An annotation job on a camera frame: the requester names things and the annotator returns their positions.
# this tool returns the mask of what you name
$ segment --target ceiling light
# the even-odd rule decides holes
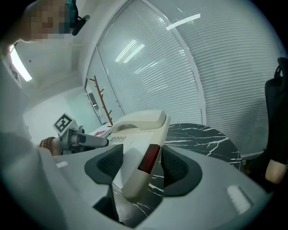
[[[20,57],[18,56],[18,53],[16,49],[14,48],[14,46],[10,46],[10,51],[11,51],[10,55],[11,55],[12,63],[15,66],[16,70],[26,81],[30,81],[32,77],[30,76],[25,66],[23,65],[22,61],[20,60]]]
[[[166,29],[169,31],[170,29],[172,29],[172,28],[174,28],[174,27],[176,27],[176,26],[182,25],[182,24],[184,24],[184,23],[186,23],[186,22],[195,20],[195,19],[197,19],[197,18],[200,18],[200,14],[196,14],[196,15],[193,15],[193,16],[191,16],[191,17],[188,17],[188,18],[185,18],[185,19],[183,19],[183,20],[180,20],[180,21],[178,21],[178,22],[175,22],[175,23],[173,23],[172,25],[167,26]]]
[[[141,44],[141,45],[138,46],[136,49],[134,49],[134,50],[132,51],[132,53],[130,53],[130,54],[128,55],[128,57],[126,57],[126,59],[123,61],[123,63],[129,62],[129,60],[130,60],[131,58],[133,58],[144,46],[145,46],[144,44]]]

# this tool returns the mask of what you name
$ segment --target person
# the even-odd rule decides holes
[[[10,23],[4,24],[5,34],[0,37],[1,59],[4,62],[5,68],[9,72],[9,75],[18,83],[20,87],[21,82],[18,77],[19,74],[16,68],[13,66],[11,57],[9,55],[11,45],[17,44],[17,42],[20,40],[24,42],[41,41],[43,39],[50,38],[50,36],[53,34],[64,34],[71,32],[71,29],[75,27],[76,15],[72,4],[72,0],[21,1],[15,14],[19,14],[20,16],[12,18],[12,20],[9,20]],[[2,87],[5,85],[11,85],[7,84],[7,79],[5,79],[6,77],[7,75],[1,77]],[[5,89],[1,90],[1,107],[7,105],[7,103],[4,102],[5,98],[8,100],[14,98],[14,96],[8,95],[13,91],[17,91],[18,89],[14,87],[12,88],[13,89],[9,89],[9,87],[5,87]],[[21,99],[23,100],[23,105],[27,104],[28,100],[25,95],[22,95]],[[9,114],[13,114],[13,122],[18,124],[17,129],[14,131],[17,134],[22,134],[22,136],[24,136],[26,139],[30,139],[31,136],[26,125],[24,124],[23,118],[21,117],[23,111],[13,109],[13,111],[7,112]],[[7,116],[4,116],[3,120],[5,120],[6,123],[9,123]],[[10,131],[13,131],[13,129],[11,129],[13,125],[2,125],[3,128],[5,126],[9,127]],[[49,137],[41,142],[40,147],[49,149],[53,156],[60,155],[59,138]]]
[[[275,118],[272,121],[275,132],[274,141],[271,144],[269,151],[270,161],[265,171],[265,179],[271,183],[278,185],[283,180],[288,170],[288,147],[287,140],[288,129],[288,92],[284,93],[283,101],[280,103],[275,113]]]

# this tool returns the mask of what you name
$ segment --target black chair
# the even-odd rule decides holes
[[[267,147],[253,163],[249,177],[266,190],[273,185],[265,180],[269,161],[287,163],[288,159],[288,59],[278,58],[274,78],[265,84],[265,97],[268,112],[269,134]]]

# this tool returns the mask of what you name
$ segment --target wooden coat rack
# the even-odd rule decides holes
[[[106,116],[107,116],[108,119],[109,119],[110,124],[111,124],[111,126],[108,126],[108,127],[112,127],[112,126],[113,126],[112,117],[110,117],[110,114],[111,114],[112,110],[110,110],[110,112],[108,112],[108,111],[107,111],[107,108],[106,108],[106,106],[105,106],[105,103],[104,103],[104,101],[103,101],[103,95],[104,95],[104,94],[102,94],[102,92],[104,91],[104,89],[102,89],[102,90],[99,89],[99,85],[98,85],[98,83],[97,83],[96,76],[94,76],[94,79],[91,79],[91,78],[90,78],[90,80],[95,82],[95,87],[97,88],[97,92],[98,92],[98,94],[99,94],[99,97],[100,97],[101,102],[102,102],[102,105],[103,105],[102,107],[103,107],[103,109],[104,109],[104,111],[105,111],[105,113],[106,113]]]

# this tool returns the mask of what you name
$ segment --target black marble table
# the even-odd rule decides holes
[[[221,159],[243,171],[242,160],[235,145],[213,128],[199,124],[173,124],[169,126],[165,144]],[[147,218],[161,203],[163,182],[164,173],[159,161],[149,187],[138,203],[126,201],[121,191],[113,186],[119,221],[133,228]]]

